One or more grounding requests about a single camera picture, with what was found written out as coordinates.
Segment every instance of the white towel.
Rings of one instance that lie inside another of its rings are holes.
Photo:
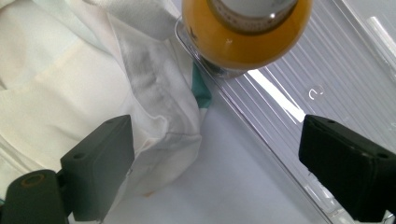
[[[152,192],[197,156],[210,93],[166,0],[0,0],[0,198],[107,119],[132,117],[128,187]]]

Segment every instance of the clear plastic container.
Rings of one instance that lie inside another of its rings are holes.
[[[299,162],[302,121],[305,114],[334,119],[396,152],[394,11],[385,0],[315,1],[303,36],[283,58],[238,78],[210,77],[330,223],[358,222]],[[182,22],[176,31],[200,63]]]

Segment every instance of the transparent plastic box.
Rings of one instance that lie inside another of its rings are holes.
[[[329,223],[358,222],[299,162],[302,121],[337,120],[396,153],[395,11],[389,0],[314,1],[303,36],[283,58],[238,78],[206,78]],[[199,64],[183,29],[179,22],[177,35]]]

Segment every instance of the plastic tray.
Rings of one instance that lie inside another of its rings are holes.
[[[331,223],[358,222],[299,162],[302,121],[305,114],[334,119],[396,152],[395,9],[391,1],[315,1],[303,36],[283,58],[234,79],[210,76]],[[200,64],[181,21],[176,32]]]

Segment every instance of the green object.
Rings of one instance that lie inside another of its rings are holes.
[[[201,71],[196,64],[192,66],[192,94],[199,108],[208,108],[212,102],[212,94],[201,77]]]

